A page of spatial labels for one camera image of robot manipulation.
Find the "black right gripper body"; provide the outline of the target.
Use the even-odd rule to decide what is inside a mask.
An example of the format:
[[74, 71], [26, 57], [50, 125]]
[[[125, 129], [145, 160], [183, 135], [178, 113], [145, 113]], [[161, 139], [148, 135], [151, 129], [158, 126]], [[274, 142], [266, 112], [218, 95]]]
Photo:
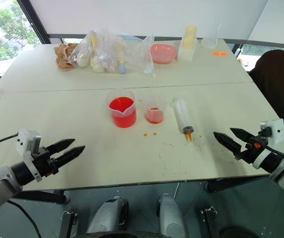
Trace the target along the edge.
[[243, 160], [248, 164], [255, 162], [257, 157], [265, 150], [267, 140], [262, 137], [250, 137], [245, 145], [246, 150], [233, 153], [237, 160]]

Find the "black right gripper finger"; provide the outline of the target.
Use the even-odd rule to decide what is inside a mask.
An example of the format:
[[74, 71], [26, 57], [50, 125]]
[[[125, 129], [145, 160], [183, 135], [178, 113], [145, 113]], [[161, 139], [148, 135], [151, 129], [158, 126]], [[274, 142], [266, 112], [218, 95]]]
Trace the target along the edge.
[[220, 132], [214, 132], [213, 133], [216, 140], [227, 148], [229, 151], [231, 151], [234, 155], [240, 155], [246, 153], [246, 151], [241, 151], [241, 145], [235, 142], [231, 137], [224, 133]]
[[245, 131], [244, 129], [241, 128], [230, 128], [232, 133], [239, 138], [240, 140], [249, 143], [249, 144], [254, 144], [257, 142], [256, 136], [250, 134], [249, 132]]

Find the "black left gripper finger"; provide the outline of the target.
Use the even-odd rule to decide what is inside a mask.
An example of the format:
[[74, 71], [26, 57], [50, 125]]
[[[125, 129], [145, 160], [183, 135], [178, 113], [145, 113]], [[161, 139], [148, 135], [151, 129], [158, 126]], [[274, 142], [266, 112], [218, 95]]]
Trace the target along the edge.
[[59, 153], [59, 152], [65, 150], [66, 148], [68, 148], [74, 141], [75, 141], [75, 139], [62, 139], [62, 140], [46, 147], [46, 149], [51, 154]]
[[65, 164], [77, 158], [83, 152], [84, 149], [85, 146], [83, 145], [68, 150], [63, 155], [54, 159], [54, 167], [59, 169], [60, 167], [64, 166]]

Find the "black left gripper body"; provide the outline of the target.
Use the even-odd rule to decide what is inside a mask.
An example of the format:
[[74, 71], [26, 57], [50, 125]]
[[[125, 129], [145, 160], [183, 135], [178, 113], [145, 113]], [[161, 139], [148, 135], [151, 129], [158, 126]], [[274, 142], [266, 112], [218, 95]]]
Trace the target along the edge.
[[59, 169], [55, 159], [51, 158], [57, 151], [54, 146], [40, 147], [36, 153], [32, 154], [34, 159], [33, 165], [41, 177], [48, 177], [49, 175], [55, 175]]

